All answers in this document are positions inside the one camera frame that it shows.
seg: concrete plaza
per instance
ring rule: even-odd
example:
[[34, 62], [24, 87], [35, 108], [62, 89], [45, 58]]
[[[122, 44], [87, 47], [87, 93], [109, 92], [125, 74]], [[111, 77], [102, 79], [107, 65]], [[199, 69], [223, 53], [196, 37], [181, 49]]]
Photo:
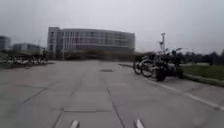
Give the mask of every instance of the concrete plaza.
[[68, 61], [0, 70], [0, 128], [223, 128], [224, 89], [154, 82], [117, 62]]

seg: painted line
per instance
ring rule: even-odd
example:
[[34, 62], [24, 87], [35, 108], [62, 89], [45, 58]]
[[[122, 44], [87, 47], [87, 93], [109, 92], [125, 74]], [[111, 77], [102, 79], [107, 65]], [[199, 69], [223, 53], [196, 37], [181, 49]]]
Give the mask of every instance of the painted line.
[[165, 89], [167, 89], [167, 90], [170, 90], [170, 91], [179, 93], [179, 94], [181, 94], [181, 95], [183, 95], [183, 96], [185, 96], [185, 97], [188, 97], [188, 98], [190, 98], [190, 99], [193, 99], [193, 100], [195, 100], [195, 101], [201, 102], [201, 103], [203, 103], [203, 104], [205, 104], [205, 105], [208, 105], [208, 106], [210, 106], [210, 107], [213, 107], [213, 108], [215, 108], [215, 109], [219, 109], [219, 110], [224, 111], [224, 107], [223, 107], [223, 106], [218, 105], [218, 104], [216, 104], [216, 103], [213, 103], [213, 102], [211, 102], [211, 101], [202, 99], [202, 98], [200, 98], [200, 97], [194, 96], [194, 95], [192, 95], [192, 94], [190, 94], [190, 93], [187, 93], [187, 92], [182, 92], [182, 91], [180, 91], [180, 90], [178, 90], [178, 89], [175, 89], [175, 88], [172, 88], [172, 87], [168, 87], [168, 86], [166, 86], [166, 85], [163, 85], [163, 84], [160, 84], [160, 83], [157, 83], [157, 82], [154, 82], [154, 81], [150, 81], [150, 82], [151, 82], [152, 84], [158, 85], [158, 86], [160, 86], [160, 87], [162, 87], [162, 88], [165, 88]]
[[70, 128], [79, 128], [80, 124], [77, 120], [73, 120]]
[[140, 119], [134, 121], [134, 128], [144, 128], [142, 121]]

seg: sky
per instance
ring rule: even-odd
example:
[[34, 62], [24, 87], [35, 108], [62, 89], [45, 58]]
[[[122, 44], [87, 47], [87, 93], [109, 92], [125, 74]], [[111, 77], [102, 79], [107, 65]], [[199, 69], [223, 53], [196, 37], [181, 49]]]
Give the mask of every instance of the sky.
[[48, 27], [135, 33], [137, 51], [224, 49], [224, 0], [0, 0], [0, 35], [47, 45]]

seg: pavement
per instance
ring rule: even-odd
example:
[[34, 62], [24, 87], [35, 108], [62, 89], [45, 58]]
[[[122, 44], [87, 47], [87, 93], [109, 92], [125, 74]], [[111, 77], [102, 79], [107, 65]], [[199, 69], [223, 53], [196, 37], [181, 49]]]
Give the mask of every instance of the pavement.
[[155, 82], [117, 62], [58, 61], [0, 70], [0, 128], [223, 128], [224, 89]]

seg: street lamp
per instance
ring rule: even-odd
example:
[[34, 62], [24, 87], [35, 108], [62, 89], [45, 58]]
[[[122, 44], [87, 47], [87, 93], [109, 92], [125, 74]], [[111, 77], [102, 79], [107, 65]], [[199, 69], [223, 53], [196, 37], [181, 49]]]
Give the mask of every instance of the street lamp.
[[166, 47], [165, 47], [165, 35], [166, 33], [161, 33], [162, 35], [162, 50], [165, 51]]

